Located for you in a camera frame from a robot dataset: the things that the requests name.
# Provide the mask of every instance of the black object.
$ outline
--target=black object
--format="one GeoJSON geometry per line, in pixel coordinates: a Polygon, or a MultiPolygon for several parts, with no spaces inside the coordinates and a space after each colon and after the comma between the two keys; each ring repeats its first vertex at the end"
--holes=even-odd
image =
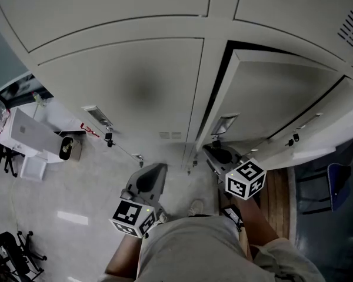
{"type": "Polygon", "coordinates": [[[221,141],[220,140],[212,141],[212,147],[221,148],[221,141]]]}
{"type": "Polygon", "coordinates": [[[222,149],[220,147],[210,147],[208,145],[203,146],[210,154],[216,158],[216,160],[221,164],[232,163],[232,154],[229,150],[222,149]]]}
{"type": "Polygon", "coordinates": [[[8,278],[10,278],[12,281],[34,281],[41,273],[44,272],[42,268],[36,266],[34,259],[45,261],[47,260],[47,257],[40,257],[34,252],[30,251],[30,237],[33,235],[33,232],[29,231],[28,235],[26,236],[25,244],[20,237],[21,235],[22,232],[18,231],[17,237],[20,242],[20,245],[18,246],[15,237],[11,233],[4,232],[0,234],[0,247],[3,247],[6,253],[8,254],[6,258],[1,260],[1,265],[4,265],[8,261],[10,261],[15,270],[10,271],[7,267],[1,267],[0,269],[2,270],[2,273],[8,278]],[[34,266],[34,269],[37,272],[30,270],[28,266],[29,261],[34,266]],[[29,278],[27,276],[30,271],[35,274],[35,277],[29,278]]]}
{"type": "Polygon", "coordinates": [[[60,137],[65,137],[68,135],[75,135],[75,136],[85,135],[86,131],[84,131],[84,130],[66,130],[66,131],[57,130],[57,131],[54,131],[54,133],[60,137]]]}
{"type": "Polygon", "coordinates": [[[196,214],[196,215],[190,215],[189,217],[212,217],[212,215],[196,214]]]}
{"type": "Polygon", "coordinates": [[[105,141],[107,142],[107,146],[108,147],[112,147],[112,145],[116,145],[115,143],[114,143],[114,141],[112,141],[112,133],[107,133],[106,135],[105,135],[105,141]]]}
{"type": "Polygon", "coordinates": [[[299,134],[293,134],[293,139],[294,139],[294,141],[298,142],[299,141],[299,134]]]}
{"type": "Polygon", "coordinates": [[[152,164],[135,172],[125,186],[125,192],[134,194],[132,200],[143,204],[144,201],[156,209],[161,207],[158,203],[166,180],[167,164],[152,164]]]}
{"type": "Polygon", "coordinates": [[[234,221],[235,225],[237,226],[238,232],[241,231],[241,227],[244,227],[243,221],[242,221],[242,216],[241,212],[237,208],[236,205],[231,204],[228,207],[222,208],[221,212],[229,217],[232,221],[234,221]]]}
{"type": "Polygon", "coordinates": [[[293,144],[294,144],[294,140],[293,140],[293,139],[290,139],[290,140],[288,141],[288,143],[285,144],[285,146],[292,146],[293,144]]]}
{"type": "Polygon", "coordinates": [[[13,177],[17,177],[17,173],[14,173],[12,158],[15,156],[19,156],[19,155],[24,157],[24,155],[22,153],[15,152],[14,150],[11,150],[10,148],[5,147],[4,156],[6,157],[6,159],[5,159],[4,171],[6,173],[9,172],[9,170],[7,169],[8,165],[9,165],[9,168],[11,169],[11,173],[12,173],[13,177]]]}

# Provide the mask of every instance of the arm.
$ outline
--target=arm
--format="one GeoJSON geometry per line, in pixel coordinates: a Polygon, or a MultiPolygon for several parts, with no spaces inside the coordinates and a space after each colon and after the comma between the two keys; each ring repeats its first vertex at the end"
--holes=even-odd
{"type": "Polygon", "coordinates": [[[249,244],[264,246],[278,238],[275,230],[267,222],[253,198],[235,198],[246,228],[249,244]]]}
{"type": "Polygon", "coordinates": [[[136,279],[141,241],[140,238],[125,235],[107,265],[105,273],[117,277],[136,279]]]}
{"type": "Polygon", "coordinates": [[[282,281],[324,282],[324,278],[306,257],[296,250],[287,239],[279,239],[253,198],[236,198],[246,228],[254,263],[270,271],[282,281]]]}

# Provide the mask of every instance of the floor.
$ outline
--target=floor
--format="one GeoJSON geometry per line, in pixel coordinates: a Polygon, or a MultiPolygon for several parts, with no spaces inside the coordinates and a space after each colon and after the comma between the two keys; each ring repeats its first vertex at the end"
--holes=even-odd
{"type": "Polygon", "coordinates": [[[260,192],[260,209],[277,235],[289,239],[290,203],[286,168],[267,171],[266,183],[260,192]]]}
{"type": "MultiPolygon", "coordinates": [[[[295,167],[296,179],[314,175],[314,169],[334,159],[335,154],[295,167]]],[[[317,202],[328,196],[328,185],[325,178],[297,183],[296,245],[330,282],[353,281],[353,165],[349,185],[351,194],[337,211],[302,215],[329,206],[317,202]]]]}
{"type": "MultiPolygon", "coordinates": [[[[14,178],[0,167],[0,233],[34,232],[45,272],[37,281],[96,281],[123,235],[108,221],[121,190],[138,164],[118,147],[91,142],[86,136],[78,163],[48,164],[44,181],[14,178]],[[60,219],[59,211],[88,218],[88,224],[60,219]]],[[[16,157],[20,168],[22,157],[16,157]]],[[[193,199],[202,199],[206,214],[215,211],[215,186],[211,171],[199,164],[188,176],[169,167],[160,203],[167,213],[184,217],[193,199]]]]}

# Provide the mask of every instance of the office chair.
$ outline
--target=office chair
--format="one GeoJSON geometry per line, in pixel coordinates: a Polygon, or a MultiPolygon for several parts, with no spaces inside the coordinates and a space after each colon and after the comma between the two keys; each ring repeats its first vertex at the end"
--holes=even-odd
{"type": "Polygon", "coordinates": [[[297,183],[307,182],[310,180],[325,177],[328,183],[329,196],[320,199],[319,202],[330,202],[329,207],[324,207],[317,210],[302,212],[303,215],[315,214],[325,211],[336,211],[350,195],[349,178],[352,173],[351,165],[353,164],[353,141],[352,143],[336,157],[335,163],[318,168],[315,172],[321,172],[314,176],[305,177],[297,180],[297,183]]]}
{"type": "Polygon", "coordinates": [[[33,235],[33,232],[29,231],[28,235],[26,236],[25,243],[22,241],[22,232],[19,231],[17,233],[18,240],[20,242],[20,245],[18,246],[16,243],[15,237],[9,233],[9,232],[4,232],[0,234],[0,247],[3,247],[4,250],[6,251],[6,254],[8,255],[7,257],[3,258],[1,260],[1,265],[0,270],[4,275],[6,275],[8,278],[10,278],[14,282],[23,282],[23,281],[34,281],[41,273],[44,272],[44,270],[40,267],[37,267],[34,259],[38,260],[47,260],[46,256],[38,256],[34,252],[30,251],[29,245],[30,245],[30,237],[33,235]],[[15,268],[14,271],[8,270],[8,267],[4,267],[5,263],[10,261],[15,268]],[[28,262],[34,266],[34,269],[36,272],[32,271],[29,266],[28,262]],[[33,272],[35,274],[35,277],[29,278],[27,276],[28,273],[33,272]]]}
{"type": "Polygon", "coordinates": [[[15,157],[15,156],[22,156],[24,157],[24,155],[22,153],[19,153],[19,152],[15,152],[14,150],[8,148],[8,147],[5,147],[5,153],[4,153],[4,156],[5,156],[5,166],[4,166],[4,171],[6,173],[9,172],[9,170],[7,169],[8,165],[9,165],[9,168],[11,170],[11,173],[13,175],[13,177],[17,177],[17,173],[14,172],[13,170],[13,163],[12,163],[12,158],[15,157]]]}

